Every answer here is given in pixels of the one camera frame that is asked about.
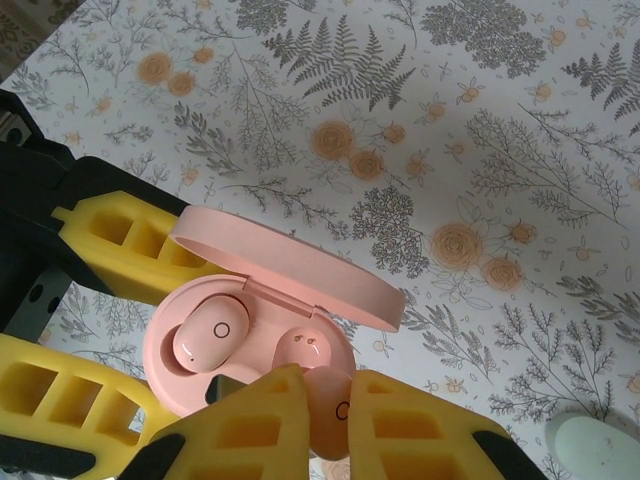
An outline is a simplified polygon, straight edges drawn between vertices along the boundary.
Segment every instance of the earbud charging case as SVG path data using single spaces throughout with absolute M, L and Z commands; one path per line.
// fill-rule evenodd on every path
M 147 381 L 159 400 L 178 415 L 206 407 L 207 391 L 218 375 L 248 384 L 268 373 L 278 341 L 292 328 L 302 328 L 320 338 L 322 345 L 328 344 L 327 365 L 352 375 L 351 345 L 327 311 L 378 330 L 398 331 L 405 304 L 402 292 L 289 235 L 219 210 L 189 206 L 170 237 L 195 255 L 237 272 L 186 283 L 160 303 L 149 322 L 143 347 Z M 199 305 L 216 295 L 229 295 L 244 304 L 251 321 L 249 333 L 220 367 L 192 373 L 175 359 L 173 337 Z M 212 334 L 211 348 L 222 341 Z

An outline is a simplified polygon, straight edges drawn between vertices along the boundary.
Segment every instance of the floral patterned surface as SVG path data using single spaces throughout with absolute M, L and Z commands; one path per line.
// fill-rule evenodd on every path
M 640 3 L 87 0 L 3 85 L 46 134 L 402 288 L 357 362 L 504 425 L 640 438 Z M 143 376 L 152 308 L 72 287 L 42 342 Z M 312 461 L 314 479 L 348 461 Z

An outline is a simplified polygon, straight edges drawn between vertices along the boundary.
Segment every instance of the gray leaf print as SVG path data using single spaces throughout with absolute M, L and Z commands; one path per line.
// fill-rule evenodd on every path
M 82 61 L 84 60 L 84 52 L 82 43 L 79 39 L 74 38 L 71 43 L 66 46 L 62 44 L 62 33 L 60 30 L 56 32 L 45 42 L 47 48 L 40 53 L 39 58 L 57 58 L 60 60 L 59 65 L 53 69 L 52 75 L 71 75 L 72 77 L 80 77 L 84 81 L 89 96 L 89 81 L 82 70 Z
M 113 20 L 121 3 L 121 0 L 88 0 L 78 7 L 70 20 L 82 28 L 102 22 L 108 23 L 113 28 Z
M 315 80 L 304 93 L 328 92 L 322 106 L 332 105 L 345 99 L 368 99 L 369 110 L 373 110 L 381 100 L 388 99 L 389 109 L 402 100 L 400 92 L 411 74 L 412 68 L 398 74 L 406 46 L 386 63 L 382 61 L 384 49 L 373 28 L 369 26 L 369 39 L 364 51 L 357 46 L 355 35 L 344 15 L 336 29 L 333 42 L 325 17 L 320 23 L 315 39 L 311 39 L 306 22 L 294 38 L 289 29 L 286 35 L 278 34 L 264 45 L 273 51 L 274 58 L 280 58 L 280 67 L 293 62 L 288 76 L 298 72 L 294 84 Z
M 73 355 L 88 353 L 93 356 L 96 362 L 100 362 L 103 365 L 120 370 L 132 377 L 144 378 L 144 368 L 138 359 L 137 352 L 137 345 L 124 341 L 111 343 L 106 352 L 97 350 L 77 350 L 73 352 Z
M 605 347 L 604 328 L 594 328 L 588 320 L 558 328 L 554 313 L 539 312 L 531 304 L 528 319 L 506 303 L 500 310 L 504 323 L 494 325 L 496 345 L 523 349 L 529 356 L 524 372 L 509 378 L 506 396 L 489 396 L 492 413 L 513 415 L 518 423 L 543 423 L 557 410 L 571 407 L 605 420 L 613 405 L 613 384 L 596 375 L 611 371 L 616 355 Z
M 173 0 L 158 0 L 158 6 L 163 9 L 167 18 L 178 21 L 182 25 L 178 33 L 195 33 L 196 41 L 200 43 L 212 42 L 221 38 L 247 38 L 233 36 L 222 24 L 220 16 L 212 20 L 203 20 L 202 12 L 190 13 L 182 2 L 175 6 Z
M 329 313 L 329 316 L 331 317 L 331 319 L 336 322 L 336 324 L 342 329 L 342 331 L 344 332 L 345 336 L 349 339 L 349 343 L 351 344 L 351 348 L 355 351 L 360 353 L 360 350 L 358 350 L 355 345 L 353 344 L 353 338 L 355 337 L 356 332 L 358 331 L 358 327 L 360 326 L 357 323 L 352 322 L 351 320 L 347 320 L 346 318 L 342 318 L 339 317 L 338 315 L 335 315 L 333 313 Z
M 90 314 L 89 299 L 81 294 L 77 284 L 72 283 L 56 311 L 60 316 L 60 328 L 73 340 L 82 343 L 89 342 L 91 337 L 99 338 L 87 324 L 85 316 Z
M 418 46 L 418 34 L 413 23 L 413 18 L 417 15 L 416 0 L 389 0 L 389 3 L 396 7 L 393 13 L 386 13 L 384 18 L 401 23 L 406 29 L 413 32 L 414 48 Z
M 571 474 L 556 462 L 550 453 L 542 460 L 542 470 L 549 480 L 569 480 Z
M 29 67 L 21 64 L 14 75 L 18 79 L 11 81 L 11 90 L 16 95 L 25 97 L 25 103 L 36 110 L 49 111 L 51 107 L 57 105 L 49 98 L 51 85 L 49 80 L 44 78 L 40 72 L 29 73 Z
M 620 12 L 616 15 L 616 22 L 623 26 L 629 24 L 633 27 L 640 18 L 640 7 L 633 2 L 617 3 L 613 6 L 613 11 Z
M 139 127 L 137 123 L 133 122 L 124 124 L 103 135 L 114 145 L 120 146 L 126 139 L 146 142 L 153 135 L 153 129 L 147 126 Z
M 556 214 L 562 225 L 582 227 L 591 217 L 601 216 L 624 227 L 617 212 L 627 206 L 621 203 L 626 195 L 621 193 L 608 164 L 596 162 L 595 170 L 576 171 L 561 151 L 542 151 L 535 134 L 522 122 L 502 120 L 484 109 L 467 122 L 466 128 L 476 146 L 489 151 L 482 168 L 473 171 L 472 185 L 477 192 L 506 196 L 531 191 L 529 201 Z M 578 195 L 589 185 L 596 187 L 595 193 L 606 208 Z
M 166 163 L 154 165 L 155 160 L 156 156 L 153 154 L 153 150 L 150 150 L 138 158 L 130 158 L 125 161 L 124 170 L 136 177 L 142 178 L 152 185 L 158 185 L 160 182 L 166 182 L 171 172 L 167 169 Z
M 179 102 L 174 107 L 175 124 L 181 129 L 190 130 L 187 152 L 207 159 L 207 168 L 217 175 L 226 178 L 236 178 L 238 173 L 244 173 L 242 167 L 237 166 L 231 159 L 234 151 L 233 140 L 227 137 L 220 128 L 209 128 L 202 113 L 192 112 L 188 106 Z
M 640 40 L 633 47 L 629 65 L 622 60 L 620 44 L 616 43 L 609 52 L 606 65 L 594 53 L 590 62 L 581 58 L 578 63 L 574 62 L 562 70 L 573 78 L 579 78 L 581 87 L 590 87 L 592 100 L 610 88 L 604 101 L 604 110 L 614 102 L 622 102 L 616 109 L 614 120 L 640 112 Z M 629 136 L 638 132 L 640 121 L 631 128 Z
M 114 29 L 106 43 L 89 54 L 89 64 L 98 71 L 110 74 L 117 88 L 120 74 L 134 63 L 131 55 L 136 48 L 142 52 L 149 50 L 155 44 L 155 34 L 166 28 L 166 23 L 155 10 L 140 19 L 129 17 L 120 29 Z
M 343 220 L 336 217 L 338 212 L 321 205 L 312 206 L 307 203 L 307 197 L 312 190 L 306 187 L 287 189 L 287 179 L 284 177 L 263 178 L 257 184 L 226 185 L 220 190 L 240 188 L 246 195 L 254 199 L 263 212 L 267 211 L 269 200 L 274 200 L 284 210 L 284 217 L 291 218 L 295 213 L 302 215 L 302 220 L 308 227 L 324 224 L 334 240 L 344 240 L 349 237 L 349 227 Z
M 251 28 L 258 35 L 266 35 L 287 23 L 287 9 L 289 6 L 312 12 L 316 0 L 240 0 L 236 10 L 238 28 Z
M 585 127 L 562 125 L 560 122 L 568 119 L 571 113 L 569 110 L 547 113 L 527 110 L 522 105 L 520 108 L 538 122 L 538 130 L 543 134 L 545 141 L 554 148 L 560 148 L 565 142 L 574 143 L 577 152 L 587 160 L 594 160 L 596 149 L 630 164 L 634 164 L 640 156 L 640 146 L 626 148 L 621 144 L 622 135 L 612 133 L 603 137 L 596 136 L 599 129 L 595 123 L 588 123 Z
M 428 267 L 424 255 L 424 234 L 411 228 L 413 200 L 391 185 L 384 190 L 373 188 L 364 194 L 351 212 L 354 221 L 353 238 L 374 238 L 371 255 L 379 269 L 392 274 L 407 271 L 407 277 L 416 278 Z
M 97 293 L 93 300 L 96 313 L 102 314 L 109 338 L 144 331 L 149 314 L 143 304 Z
M 558 285 L 564 287 L 570 297 L 581 299 L 580 305 L 584 307 L 585 314 L 598 320 L 616 320 L 618 338 L 629 345 L 640 347 L 640 294 L 637 292 L 613 294 L 615 300 L 612 303 L 605 298 L 602 286 L 587 276 L 579 278 L 564 276 Z M 629 324 L 624 321 L 625 319 L 633 323 Z
M 446 305 L 432 308 L 425 305 L 429 317 L 424 316 L 415 306 L 409 304 L 405 310 L 402 325 L 412 331 L 422 332 L 422 346 L 429 352 L 442 357 L 440 363 L 447 367 L 462 369 L 465 363 L 473 365 L 489 383 L 489 375 L 499 372 L 491 351 L 473 331 L 460 329 L 458 321 Z
M 504 0 L 455 0 L 428 7 L 422 29 L 434 45 L 465 43 L 480 68 L 505 64 L 515 78 L 531 75 L 546 55 L 542 39 L 520 31 L 526 23 L 527 15 Z
M 232 81 L 229 74 L 234 60 L 243 74 Z M 277 93 L 277 81 L 264 56 L 244 57 L 234 44 L 233 52 L 214 70 L 211 86 L 215 91 L 230 91 L 231 108 L 242 114 L 240 146 L 251 152 L 258 172 L 296 161 L 295 146 L 279 134 L 294 125 L 302 126 L 309 108 L 297 98 Z

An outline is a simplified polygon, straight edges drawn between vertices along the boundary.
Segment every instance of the orange flower print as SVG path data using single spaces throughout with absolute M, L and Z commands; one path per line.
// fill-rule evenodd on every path
M 373 349 L 376 352 L 384 353 L 387 358 L 389 358 L 389 350 L 395 350 L 391 345 L 387 344 L 387 334 L 385 332 L 382 332 L 382 340 L 373 342 Z
M 375 152 L 356 150 L 349 155 L 353 175 L 361 180 L 373 180 L 384 171 L 384 162 Z
M 167 86 L 176 97 L 186 97 L 196 86 L 196 79 L 188 72 L 179 72 L 169 79 Z
M 433 235 L 431 255 L 445 268 L 465 270 L 480 259 L 482 239 L 468 225 L 445 225 Z
M 113 98 L 111 97 L 102 97 L 99 101 L 98 104 L 96 105 L 96 108 L 94 109 L 94 111 L 99 115 L 101 113 L 106 112 L 107 110 L 109 110 L 109 108 L 111 108 L 111 100 L 113 100 Z
M 193 182 L 195 182 L 196 178 L 198 178 L 198 170 L 196 170 L 195 168 L 183 168 L 182 183 L 184 183 L 187 187 L 193 185 Z
M 461 143 L 455 143 L 453 145 L 445 143 L 444 146 L 444 153 L 446 153 L 447 155 L 451 155 L 457 163 L 462 165 L 462 159 L 460 158 L 460 155 L 464 153 L 464 145 L 462 145 Z
M 65 106 L 64 109 L 67 112 L 71 112 L 71 113 L 76 113 L 76 110 L 78 109 L 78 106 L 76 105 L 76 97 L 74 96 L 70 102 L 68 102 Z
M 476 77 L 471 79 L 469 85 L 465 85 L 464 83 L 458 83 L 458 86 L 464 91 L 463 94 L 459 95 L 456 98 L 456 105 L 460 104 L 460 102 L 469 103 L 475 100 L 480 95 L 480 90 L 484 89 L 484 85 L 476 84 Z
M 349 480 L 351 478 L 349 457 L 337 462 L 322 460 L 322 473 L 327 477 L 327 480 Z
M 412 177 L 424 174 L 424 163 L 420 155 L 411 155 L 409 165 L 407 165 L 407 173 Z
M 528 245 L 538 236 L 538 231 L 533 225 L 518 222 L 509 227 L 509 238 L 516 243 Z
M 591 258 L 592 253 L 600 253 L 600 250 L 585 247 L 571 247 L 567 249 L 569 252 L 575 252 L 576 258 L 581 262 L 586 262 Z
M 193 52 L 193 61 L 196 63 L 205 64 L 213 58 L 213 49 L 202 47 L 200 50 Z
M 576 20 L 576 25 L 580 28 L 588 28 L 589 30 L 593 30 L 593 26 L 596 22 L 589 19 L 589 14 L 586 10 L 582 11 L 582 17 Z
M 326 160 L 346 157 L 353 145 L 353 131 L 341 121 L 332 120 L 319 125 L 311 137 L 311 149 Z
M 424 186 L 424 177 L 427 172 L 433 172 L 434 169 L 431 165 L 427 164 L 426 156 L 429 153 L 429 149 L 420 150 L 418 153 L 414 153 L 409 158 L 406 171 L 412 180 L 416 180 L 418 185 Z
M 629 187 L 631 187 L 631 190 L 640 192 L 640 175 L 633 173 L 627 176 L 627 183 Z
M 516 261 L 494 257 L 482 267 L 482 277 L 491 288 L 507 291 L 522 281 L 522 270 Z
M 65 133 L 64 139 L 64 143 L 69 143 L 71 145 L 80 145 L 80 142 L 82 141 L 82 137 L 78 131 Z
M 89 110 L 89 112 L 87 112 L 87 115 L 90 115 L 92 117 L 95 117 L 96 115 L 102 115 L 104 112 L 111 108 L 111 100 L 113 100 L 113 97 L 109 96 L 109 90 L 106 90 L 102 97 L 93 99 L 93 104 L 95 105 L 95 107 Z
M 464 380 L 458 380 L 456 378 L 450 378 L 447 375 L 444 376 L 447 379 L 447 390 L 450 393 L 469 393 L 467 389 L 463 386 Z
M 600 250 L 587 248 L 587 239 L 584 235 L 580 236 L 580 245 L 568 248 L 567 251 L 574 252 L 576 254 L 576 258 L 581 262 L 586 262 L 587 260 L 589 260 L 592 253 L 600 253 Z
M 555 30 L 552 34 L 551 34 L 551 45 L 553 45 L 554 47 L 559 47 L 560 45 L 562 45 L 564 43 L 564 41 L 567 39 L 567 34 L 564 33 L 562 30 Z
M 427 123 L 433 123 L 438 118 L 442 117 L 445 114 L 445 102 L 440 101 L 440 96 L 438 93 L 433 95 L 433 99 L 426 104 L 423 102 L 419 102 L 418 106 L 422 109 L 425 114 L 418 118 L 415 123 L 421 123 L 422 125 L 426 125 Z
M 150 53 L 138 64 L 136 74 L 145 85 L 159 85 L 171 75 L 172 63 L 164 52 Z
M 635 375 L 620 375 L 622 378 L 628 378 L 627 390 L 636 395 L 640 393 L 640 370 Z
M 549 51 L 555 53 L 555 49 L 562 45 L 567 39 L 567 34 L 562 30 L 556 30 L 553 26 L 549 29 L 541 29 L 546 34 L 545 39 L 549 41 Z
M 439 118 L 444 115 L 444 104 L 438 103 L 429 107 L 429 114 L 435 118 Z
M 385 128 L 382 132 L 382 136 L 384 137 L 384 139 L 389 143 L 393 143 L 394 145 L 404 140 L 405 135 L 406 133 L 404 131 L 404 128 L 402 128 L 400 125 L 391 125 Z
M 552 90 L 548 83 L 543 81 L 538 82 L 535 87 L 525 88 L 529 95 L 533 97 L 533 104 L 544 103 L 551 96 Z

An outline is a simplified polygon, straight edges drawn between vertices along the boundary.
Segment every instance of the circle logo on earbud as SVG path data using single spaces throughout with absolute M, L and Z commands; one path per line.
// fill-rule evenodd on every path
M 216 326 L 213 327 L 213 334 L 216 338 L 227 338 L 229 332 L 231 332 L 231 327 L 229 327 L 229 324 L 226 322 L 216 323 Z
M 336 407 L 336 418 L 338 420 L 346 420 L 349 418 L 349 408 L 351 408 L 351 404 L 346 400 L 344 402 L 340 402 Z

